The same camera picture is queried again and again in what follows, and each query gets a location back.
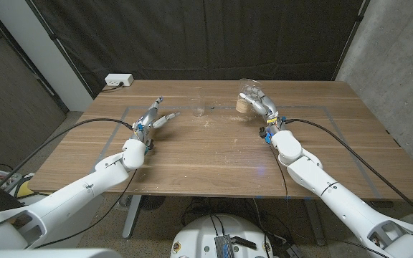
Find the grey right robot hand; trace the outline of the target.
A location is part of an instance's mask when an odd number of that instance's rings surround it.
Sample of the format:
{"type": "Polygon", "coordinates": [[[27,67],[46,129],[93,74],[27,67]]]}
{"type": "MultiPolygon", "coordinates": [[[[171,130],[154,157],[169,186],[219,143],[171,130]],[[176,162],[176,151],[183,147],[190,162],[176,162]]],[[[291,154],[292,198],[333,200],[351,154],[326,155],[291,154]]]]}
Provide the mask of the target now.
{"type": "Polygon", "coordinates": [[[249,87],[239,94],[239,98],[251,105],[256,113],[261,115],[266,123],[274,125],[278,131],[285,130],[282,118],[279,116],[274,102],[260,88],[249,87]]]}

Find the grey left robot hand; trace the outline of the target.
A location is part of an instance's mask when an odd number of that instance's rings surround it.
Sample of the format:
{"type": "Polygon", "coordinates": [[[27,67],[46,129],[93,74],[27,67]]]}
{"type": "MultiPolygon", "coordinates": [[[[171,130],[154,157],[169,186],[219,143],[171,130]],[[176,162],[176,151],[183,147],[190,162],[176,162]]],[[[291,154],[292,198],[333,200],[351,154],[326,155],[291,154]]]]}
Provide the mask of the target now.
{"type": "Polygon", "coordinates": [[[145,143],[151,128],[161,128],[170,119],[181,114],[180,112],[175,112],[156,119],[158,115],[158,107],[161,102],[163,102],[162,96],[157,98],[149,109],[147,109],[147,111],[133,124],[133,134],[130,139],[139,140],[140,142],[145,143]]]}

